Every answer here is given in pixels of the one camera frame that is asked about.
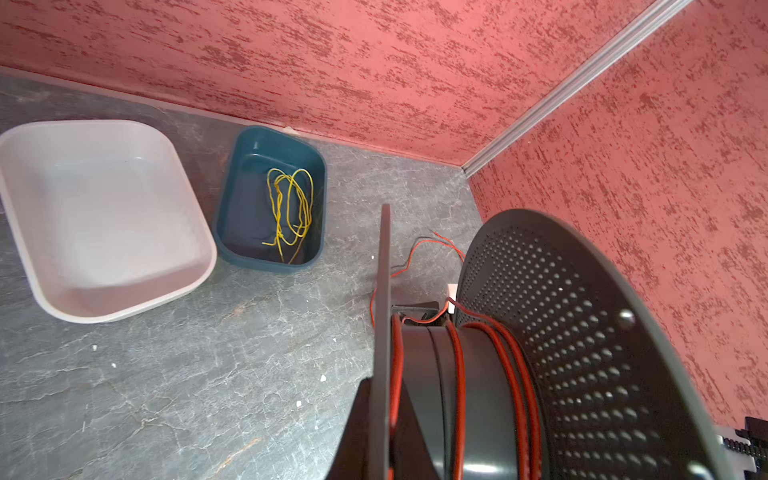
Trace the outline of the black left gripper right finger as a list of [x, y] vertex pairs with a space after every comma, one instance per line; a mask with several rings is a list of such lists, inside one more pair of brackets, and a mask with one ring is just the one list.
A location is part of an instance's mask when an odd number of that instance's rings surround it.
[[439, 479], [405, 386], [401, 388], [397, 421], [392, 431], [392, 478]]

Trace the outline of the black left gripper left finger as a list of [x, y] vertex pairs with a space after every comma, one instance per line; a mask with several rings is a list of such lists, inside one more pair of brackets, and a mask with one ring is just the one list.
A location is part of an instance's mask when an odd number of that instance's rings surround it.
[[352, 408], [326, 480], [368, 478], [371, 379], [358, 386]]

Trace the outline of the black cable spool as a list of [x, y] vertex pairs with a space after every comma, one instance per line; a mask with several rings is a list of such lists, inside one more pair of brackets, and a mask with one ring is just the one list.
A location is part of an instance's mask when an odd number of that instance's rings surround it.
[[688, 374], [642, 300], [576, 230], [541, 212], [478, 231], [429, 319], [390, 299], [381, 215], [367, 479], [392, 478], [408, 390], [439, 479], [729, 479]]

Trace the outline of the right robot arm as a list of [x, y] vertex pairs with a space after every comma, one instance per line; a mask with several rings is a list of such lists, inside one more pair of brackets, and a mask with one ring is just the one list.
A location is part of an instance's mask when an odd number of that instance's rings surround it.
[[767, 480], [767, 421], [746, 417], [744, 427], [716, 425], [719, 442], [737, 480]]

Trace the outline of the teal plastic tray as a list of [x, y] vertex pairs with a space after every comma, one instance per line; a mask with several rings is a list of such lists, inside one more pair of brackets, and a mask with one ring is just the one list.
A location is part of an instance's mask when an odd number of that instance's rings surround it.
[[233, 145], [212, 231], [220, 256], [246, 269], [294, 273], [324, 245], [327, 165], [313, 146], [261, 126]]

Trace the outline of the white plastic tray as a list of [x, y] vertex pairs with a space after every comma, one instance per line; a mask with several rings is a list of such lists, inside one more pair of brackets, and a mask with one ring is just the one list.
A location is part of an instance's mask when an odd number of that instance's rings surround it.
[[72, 323], [180, 298], [217, 251], [171, 140], [129, 120], [33, 122], [1, 137], [1, 200], [36, 302]]

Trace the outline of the right aluminium corner post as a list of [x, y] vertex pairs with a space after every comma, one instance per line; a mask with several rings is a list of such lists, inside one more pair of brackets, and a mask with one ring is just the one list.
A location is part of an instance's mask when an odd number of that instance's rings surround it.
[[545, 120], [579, 91], [598, 78], [649, 36], [659, 30], [691, 0], [658, 0], [614, 35], [547, 95], [531, 106], [506, 130], [462, 165], [467, 178], [478, 173], [497, 156]]

